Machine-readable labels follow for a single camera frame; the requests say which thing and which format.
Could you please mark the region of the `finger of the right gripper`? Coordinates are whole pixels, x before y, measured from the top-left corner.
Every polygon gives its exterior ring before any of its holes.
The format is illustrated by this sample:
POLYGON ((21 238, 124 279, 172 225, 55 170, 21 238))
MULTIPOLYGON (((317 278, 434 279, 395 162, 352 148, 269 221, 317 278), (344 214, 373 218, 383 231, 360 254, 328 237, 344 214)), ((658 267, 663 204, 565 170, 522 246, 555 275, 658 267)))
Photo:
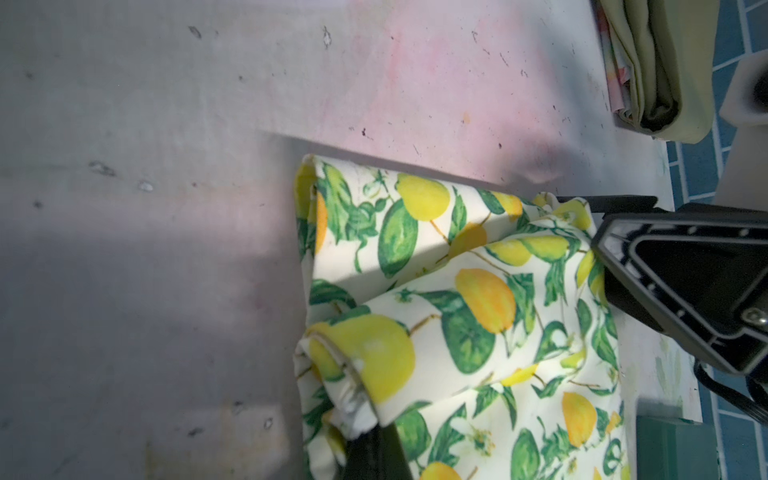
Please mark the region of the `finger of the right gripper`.
POLYGON ((583 200, 593 213, 598 214, 647 214, 658 213, 658 198, 645 195, 600 195, 600 196, 558 196, 557 200, 564 206, 571 200, 583 200))
POLYGON ((608 302, 730 375, 767 375, 767 215, 689 203, 609 212, 592 239, 608 302))

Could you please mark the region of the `olive green skirt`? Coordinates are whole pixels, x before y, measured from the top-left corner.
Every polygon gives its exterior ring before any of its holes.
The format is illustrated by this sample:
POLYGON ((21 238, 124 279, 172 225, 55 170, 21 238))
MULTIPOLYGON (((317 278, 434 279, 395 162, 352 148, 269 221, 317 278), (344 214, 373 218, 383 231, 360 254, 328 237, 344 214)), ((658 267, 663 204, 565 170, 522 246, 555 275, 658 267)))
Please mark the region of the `olive green skirt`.
POLYGON ((718 1, 599 1, 632 67, 627 127, 696 144, 710 133, 718 1))

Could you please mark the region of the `lemon print skirt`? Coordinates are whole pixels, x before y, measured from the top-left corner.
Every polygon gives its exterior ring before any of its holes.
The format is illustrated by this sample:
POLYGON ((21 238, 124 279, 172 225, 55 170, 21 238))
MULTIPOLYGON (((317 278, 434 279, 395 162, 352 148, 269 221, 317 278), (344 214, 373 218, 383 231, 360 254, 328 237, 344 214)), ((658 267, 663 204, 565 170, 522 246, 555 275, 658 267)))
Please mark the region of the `lemon print skirt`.
POLYGON ((413 479, 628 479, 589 205, 309 155, 295 184, 303 471, 396 425, 413 479))

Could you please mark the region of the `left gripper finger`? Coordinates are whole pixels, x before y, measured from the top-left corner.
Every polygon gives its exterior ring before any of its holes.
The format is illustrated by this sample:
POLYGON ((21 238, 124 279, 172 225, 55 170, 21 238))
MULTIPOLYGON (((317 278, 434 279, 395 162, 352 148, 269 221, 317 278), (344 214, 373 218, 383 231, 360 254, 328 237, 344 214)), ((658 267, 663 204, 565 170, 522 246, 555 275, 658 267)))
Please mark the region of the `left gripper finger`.
POLYGON ((350 442, 343 480, 412 480, 394 423, 376 426, 350 442))

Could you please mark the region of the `pastel floral skirt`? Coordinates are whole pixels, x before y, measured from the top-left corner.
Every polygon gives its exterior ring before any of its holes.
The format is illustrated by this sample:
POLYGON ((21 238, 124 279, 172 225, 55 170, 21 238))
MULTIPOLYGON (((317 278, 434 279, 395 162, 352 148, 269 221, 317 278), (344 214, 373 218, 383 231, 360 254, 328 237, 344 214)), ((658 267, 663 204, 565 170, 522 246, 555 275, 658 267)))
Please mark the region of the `pastel floral skirt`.
POLYGON ((610 108, 616 115, 627 118, 631 111, 632 67, 599 1, 596 2, 596 12, 610 108))

